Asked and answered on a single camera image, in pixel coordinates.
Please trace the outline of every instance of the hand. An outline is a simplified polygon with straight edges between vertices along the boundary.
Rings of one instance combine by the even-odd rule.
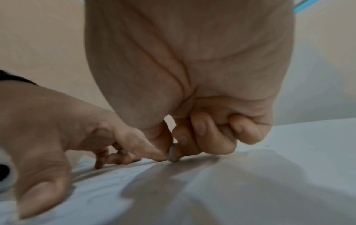
[[[97,84],[162,159],[172,134],[180,158],[228,154],[237,140],[254,144],[270,131],[291,59],[292,0],[87,0],[85,7]]]
[[[128,164],[160,152],[143,133],[113,112],[68,95],[23,82],[0,82],[0,146],[18,171],[20,218],[61,203],[70,185],[66,150],[92,151],[96,168]],[[119,154],[108,155],[113,145]]]

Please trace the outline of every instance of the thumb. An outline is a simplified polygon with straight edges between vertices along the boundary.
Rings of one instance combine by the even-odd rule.
[[[18,171],[15,191],[20,219],[45,212],[65,199],[70,163],[59,147],[26,148],[13,155],[13,161]]]

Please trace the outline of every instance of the black wristband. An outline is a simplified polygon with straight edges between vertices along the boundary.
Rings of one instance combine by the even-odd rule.
[[[21,82],[26,82],[26,83],[30,83],[33,85],[37,85],[36,83],[27,80],[23,77],[18,77],[12,74],[7,73],[6,71],[0,70],[0,82],[1,81],[6,81],[6,80],[14,80],[14,81],[21,81]]]

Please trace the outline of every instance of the sheet of paper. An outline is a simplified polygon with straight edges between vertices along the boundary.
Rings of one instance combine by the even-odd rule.
[[[0,198],[0,224],[354,225],[355,133],[356,119],[333,120],[276,127],[229,156],[98,171],[81,162],[66,202],[19,222]]]

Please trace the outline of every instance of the small gray object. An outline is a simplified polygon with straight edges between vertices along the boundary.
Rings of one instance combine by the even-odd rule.
[[[174,151],[175,151],[176,146],[177,146],[177,144],[175,143],[175,144],[171,145],[171,147],[168,150],[168,161],[170,161],[170,162],[178,162],[179,161],[174,158]]]

